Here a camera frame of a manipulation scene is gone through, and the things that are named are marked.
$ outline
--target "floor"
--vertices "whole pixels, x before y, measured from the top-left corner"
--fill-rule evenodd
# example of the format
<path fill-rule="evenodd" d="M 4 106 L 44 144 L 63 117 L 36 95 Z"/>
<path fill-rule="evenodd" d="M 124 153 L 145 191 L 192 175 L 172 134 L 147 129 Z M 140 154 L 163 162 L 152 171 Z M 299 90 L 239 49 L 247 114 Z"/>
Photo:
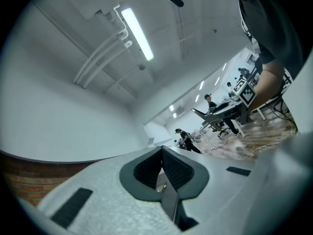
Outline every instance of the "floor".
<path fill-rule="evenodd" d="M 252 123 L 242 126 L 242 130 L 246 137 L 235 137 L 229 130 L 229 134 L 222 134 L 221 139 L 217 137 L 218 132 L 212 132 L 211 128 L 207 129 L 200 143 L 194 142 L 194 145 L 207 155 L 212 155 L 220 158 L 237 159 L 256 161 L 260 154 L 258 147 L 266 144 L 278 143 L 284 140 L 288 135 L 288 138 L 293 136 L 295 126 L 292 122 L 280 119 L 267 107 L 261 109 L 266 120 L 263 120 L 261 116 L 255 112 L 250 117 L 253 120 Z M 267 149 L 273 149 L 276 145 L 270 145 Z M 257 149 L 254 153 L 246 157 L 253 150 Z"/>

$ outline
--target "black pants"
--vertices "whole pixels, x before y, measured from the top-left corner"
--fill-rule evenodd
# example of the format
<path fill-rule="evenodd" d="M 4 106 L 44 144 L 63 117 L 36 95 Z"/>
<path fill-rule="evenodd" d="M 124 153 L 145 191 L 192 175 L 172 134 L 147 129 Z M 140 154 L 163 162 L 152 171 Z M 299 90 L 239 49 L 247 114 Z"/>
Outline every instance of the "black pants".
<path fill-rule="evenodd" d="M 228 125 L 228 127 L 231 129 L 231 131 L 234 133 L 234 134 L 237 134 L 238 133 L 238 130 L 235 128 L 233 122 L 231 121 L 231 117 L 227 117 L 227 118 L 223 118 L 223 121 L 225 124 Z"/>
<path fill-rule="evenodd" d="M 185 145 L 186 145 L 187 151 L 193 150 L 194 152 L 201 154 L 201 152 L 198 150 L 198 148 L 196 148 L 191 142 L 185 143 Z"/>

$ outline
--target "brick wall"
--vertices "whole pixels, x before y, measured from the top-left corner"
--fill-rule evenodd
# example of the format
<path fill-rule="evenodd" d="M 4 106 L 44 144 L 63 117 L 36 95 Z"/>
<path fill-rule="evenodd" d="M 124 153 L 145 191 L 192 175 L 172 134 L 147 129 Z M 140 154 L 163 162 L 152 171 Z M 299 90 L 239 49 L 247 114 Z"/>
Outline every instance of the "brick wall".
<path fill-rule="evenodd" d="M 33 205 L 69 177 L 94 162 L 51 164 L 13 158 L 0 152 L 1 171 L 14 194 Z"/>

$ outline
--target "office chair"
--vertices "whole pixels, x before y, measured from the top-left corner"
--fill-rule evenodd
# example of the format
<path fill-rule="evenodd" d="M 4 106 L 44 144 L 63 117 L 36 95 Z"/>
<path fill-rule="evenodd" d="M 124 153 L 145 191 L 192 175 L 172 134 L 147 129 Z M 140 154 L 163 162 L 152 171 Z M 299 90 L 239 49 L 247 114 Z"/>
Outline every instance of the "office chair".
<path fill-rule="evenodd" d="M 201 117 L 202 119 L 204 119 L 207 123 L 209 123 L 214 129 L 216 129 L 219 133 L 218 133 L 218 137 L 221 138 L 221 135 L 223 133 L 228 134 L 228 132 L 226 131 L 228 128 L 222 128 L 220 127 L 218 124 L 221 123 L 223 120 L 218 117 L 217 115 L 214 114 L 205 114 L 201 111 L 198 111 L 196 109 L 192 109 L 192 111 L 194 113 L 196 113 L 199 117 Z"/>

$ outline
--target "fluorescent light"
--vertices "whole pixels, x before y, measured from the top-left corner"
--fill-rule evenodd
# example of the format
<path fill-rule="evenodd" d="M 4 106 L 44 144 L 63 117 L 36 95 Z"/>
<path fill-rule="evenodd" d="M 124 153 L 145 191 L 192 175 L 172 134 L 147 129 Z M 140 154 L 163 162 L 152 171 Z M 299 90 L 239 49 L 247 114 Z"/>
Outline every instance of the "fluorescent light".
<path fill-rule="evenodd" d="M 218 83 L 219 79 L 220 79 L 220 77 L 216 80 L 216 82 L 215 82 L 215 85 L 214 85 L 214 86 L 216 86 L 216 84 Z"/>
<path fill-rule="evenodd" d="M 199 90 L 202 89 L 203 84 L 204 84 L 204 81 L 201 82 L 201 84 L 200 84 L 200 89 L 199 89 Z"/>
<path fill-rule="evenodd" d="M 153 53 L 150 49 L 150 46 L 148 44 L 148 41 L 145 37 L 145 34 L 143 33 L 140 24 L 135 16 L 135 14 L 133 13 L 133 10 L 131 8 L 127 8 L 125 10 L 123 10 L 122 15 L 124 17 L 124 19 L 126 20 L 129 28 L 131 29 L 131 31 L 133 32 L 140 48 L 142 49 L 143 54 L 145 55 L 147 61 L 150 61 L 151 59 L 153 59 Z"/>

